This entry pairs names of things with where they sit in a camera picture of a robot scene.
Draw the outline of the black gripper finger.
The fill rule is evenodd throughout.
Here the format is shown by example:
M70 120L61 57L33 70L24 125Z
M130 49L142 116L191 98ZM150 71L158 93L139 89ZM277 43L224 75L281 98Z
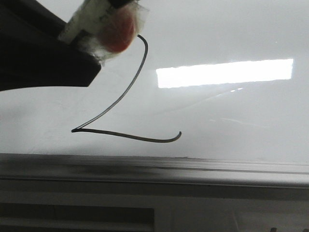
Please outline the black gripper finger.
M101 70L57 39L65 22L36 0L0 2L0 89L87 87Z

